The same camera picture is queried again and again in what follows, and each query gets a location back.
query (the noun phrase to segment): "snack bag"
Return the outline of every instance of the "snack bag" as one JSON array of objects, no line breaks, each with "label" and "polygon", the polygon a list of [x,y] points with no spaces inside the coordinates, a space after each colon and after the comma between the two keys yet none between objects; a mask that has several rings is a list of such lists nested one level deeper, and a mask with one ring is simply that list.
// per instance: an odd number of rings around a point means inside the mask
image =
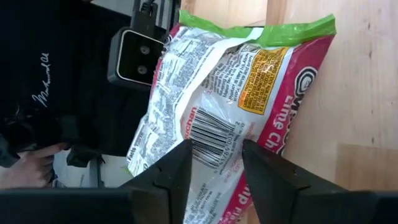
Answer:
[{"label": "snack bag", "polygon": [[252,203],[243,140],[282,152],[336,34],[335,18],[221,29],[181,11],[180,22],[159,60],[147,114],[127,155],[129,170],[138,175],[191,139],[184,222],[236,223]]}]

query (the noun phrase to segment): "orange warning label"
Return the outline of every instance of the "orange warning label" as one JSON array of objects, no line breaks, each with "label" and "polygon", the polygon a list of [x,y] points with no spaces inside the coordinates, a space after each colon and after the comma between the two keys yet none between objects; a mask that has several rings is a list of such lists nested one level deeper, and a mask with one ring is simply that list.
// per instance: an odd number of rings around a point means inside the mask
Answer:
[{"label": "orange warning label", "polygon": [[288,47],[260,50],[254,57],[250,74],[239,97],[238,106],[246,111],[264,114]]}]

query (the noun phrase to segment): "hand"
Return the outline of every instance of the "hand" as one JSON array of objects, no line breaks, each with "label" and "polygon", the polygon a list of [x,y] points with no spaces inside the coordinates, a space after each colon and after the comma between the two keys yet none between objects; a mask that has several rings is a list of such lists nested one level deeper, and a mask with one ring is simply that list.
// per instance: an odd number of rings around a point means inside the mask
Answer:
[{"label": "hand", "polygon": [[53,155],[66,148],[65,143],[60,143],[38,151],[18,154],[21,158],[12,167],[0,167],[0,189],[48,186],[53,176]]}]

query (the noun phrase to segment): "wooden table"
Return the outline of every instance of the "wooden table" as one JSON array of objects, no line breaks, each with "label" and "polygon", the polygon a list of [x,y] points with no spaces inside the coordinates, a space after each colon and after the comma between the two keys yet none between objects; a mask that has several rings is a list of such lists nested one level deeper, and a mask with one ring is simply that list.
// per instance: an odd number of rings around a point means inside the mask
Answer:
[{"label": "wooden table", "polygon": [[398,1],[183,0],[182,7],[224,27],[311,22],[333,13],[337,36],[292,125],[285,157],[349,189],[398,189]]}]

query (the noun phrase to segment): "camera lens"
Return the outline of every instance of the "camera lens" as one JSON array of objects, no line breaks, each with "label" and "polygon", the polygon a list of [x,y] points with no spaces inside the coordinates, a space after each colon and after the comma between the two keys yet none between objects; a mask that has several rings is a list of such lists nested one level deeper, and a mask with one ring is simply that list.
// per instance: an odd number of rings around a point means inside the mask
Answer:
[{"label": "camera lens", "polygon": [[145,67],[145,66],[143,66],[143,65],[140,65],[140,66],[138,66],[137,71],[138,71],[138,73],[140,73],[141,75],[145,75],[145,74],[148,72],[148,69],[147,69],[147,67]]},{"label": "camera lens", "polygon": [[148,55],[150,52],[149,47],[147,47],[147,46],[141,46],[139,49],[140,49],[141,53],[143,53],[144,55]]}]

